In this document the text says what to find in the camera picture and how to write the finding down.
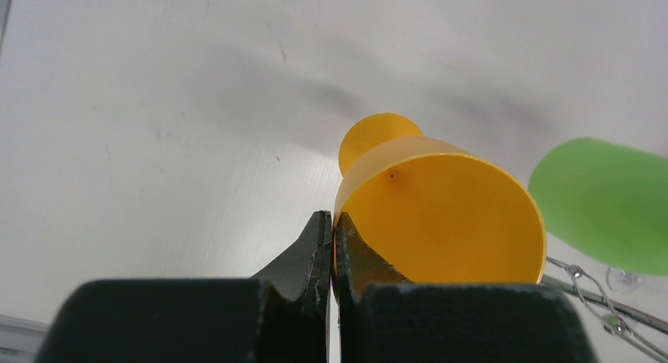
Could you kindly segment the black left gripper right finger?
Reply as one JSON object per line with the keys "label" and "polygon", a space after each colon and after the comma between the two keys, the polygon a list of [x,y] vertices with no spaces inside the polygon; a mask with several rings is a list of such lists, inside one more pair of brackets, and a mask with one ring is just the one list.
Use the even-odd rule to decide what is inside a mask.
{"label": "black left gripper right finger", "polygon": [[371,312],[363,307],[363,294],[369,285],[410,280],[363,240],[348,213],[338,215],[333,238],[332,280],[339,306],[341,361],[378,362],[380,344],[373,336]]}

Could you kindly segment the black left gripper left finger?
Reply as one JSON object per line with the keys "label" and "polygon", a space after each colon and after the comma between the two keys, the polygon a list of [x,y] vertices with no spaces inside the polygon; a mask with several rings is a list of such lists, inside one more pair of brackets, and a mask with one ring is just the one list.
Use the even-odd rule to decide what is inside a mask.
{"label": "black left gripper left finger", "polygon": [[262,288],[256,362],[327,362],[332,215],[312,214],[299,237],[252,276]]}

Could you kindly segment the orange wine glass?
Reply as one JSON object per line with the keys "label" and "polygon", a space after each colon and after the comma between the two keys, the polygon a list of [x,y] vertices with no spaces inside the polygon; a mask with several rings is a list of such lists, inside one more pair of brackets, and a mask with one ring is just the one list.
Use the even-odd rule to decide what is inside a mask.
{"label": "orange wine glass", "polygon": [[541,281],[547,230],[526,187],[505,169],[410,119],[377,113],[354,124],[339,150],[334,214],[419,283]]}

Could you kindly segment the green wine glass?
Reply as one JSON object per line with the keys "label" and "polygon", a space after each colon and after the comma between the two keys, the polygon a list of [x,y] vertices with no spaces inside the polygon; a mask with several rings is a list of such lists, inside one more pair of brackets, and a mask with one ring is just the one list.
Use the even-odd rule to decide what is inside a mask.
{"label": "green wine glass", "polygon": [[667,159],[603,139],[571,139],[540,159],[528,189],[547,230],[583,254],[667,274]]}

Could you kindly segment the chrome wine glass rack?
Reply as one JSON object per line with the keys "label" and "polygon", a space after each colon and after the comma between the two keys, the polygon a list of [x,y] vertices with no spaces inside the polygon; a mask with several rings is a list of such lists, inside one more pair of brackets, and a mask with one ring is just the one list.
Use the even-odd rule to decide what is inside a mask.
{"label": "chrome wine glass rack", "polygon": [[656,362],[667,361],[666,350],[652,343],[628,324],[629,320],[633,320],[666,335],[666,321],[615,301],[608,296],[602,284],[579,265],[567,264],[553,257],[548,257],[547,263],[561,269],[569,280],[566,282],[544,274],[541,284],[579,300],[608,334],[625,341]]}

